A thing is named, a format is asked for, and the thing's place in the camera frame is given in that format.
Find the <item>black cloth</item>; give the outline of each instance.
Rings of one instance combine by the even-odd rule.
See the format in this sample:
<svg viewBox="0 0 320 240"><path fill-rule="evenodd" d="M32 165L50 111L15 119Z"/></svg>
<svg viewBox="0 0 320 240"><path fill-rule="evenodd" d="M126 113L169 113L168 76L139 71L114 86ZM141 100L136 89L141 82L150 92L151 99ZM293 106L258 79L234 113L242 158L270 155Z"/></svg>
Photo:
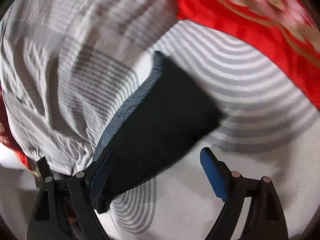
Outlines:
<svg viewBox="0 0 320 240"><path fill-rule="evenodd" d="M101 154L113 150L112 160L100 167L90 186L98 213L106 212L117 195L177 162L222 117L213 99L169 58L156 52L154 62L162 65L161 77Z"/></svg>

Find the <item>silver rivet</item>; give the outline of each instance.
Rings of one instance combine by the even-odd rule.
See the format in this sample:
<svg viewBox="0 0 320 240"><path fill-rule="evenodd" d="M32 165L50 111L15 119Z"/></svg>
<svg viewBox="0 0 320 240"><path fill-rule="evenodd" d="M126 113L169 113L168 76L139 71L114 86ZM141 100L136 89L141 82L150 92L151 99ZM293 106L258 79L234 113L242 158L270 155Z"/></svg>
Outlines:
<svg viewBox="0 0 320 240"><path fill-rule="evenodd" d="M77 178L82 178L84 176L84 172L83 171L79 171L77 174L76 174L76 177Z"/></svg>
<svg viewBox="0 0 320 240"><path fill-rule="evenodd" d="M231 172L232 177L239 178L241 175L238 171Z"/></svg>
<svg viewBox="0 0 320 240"><path fill-rule="evenodd" d="M46 177L45 180L44 180L46 183L49 183L52 181L52 177L49 176L49 177Z"/></svg>
<svg viewBox="0 0 320 240"><path fill-rule="evenodd" d="M271 181L271 179L267 176L264 176L262 179L265 183L269 183Z"/></svg>

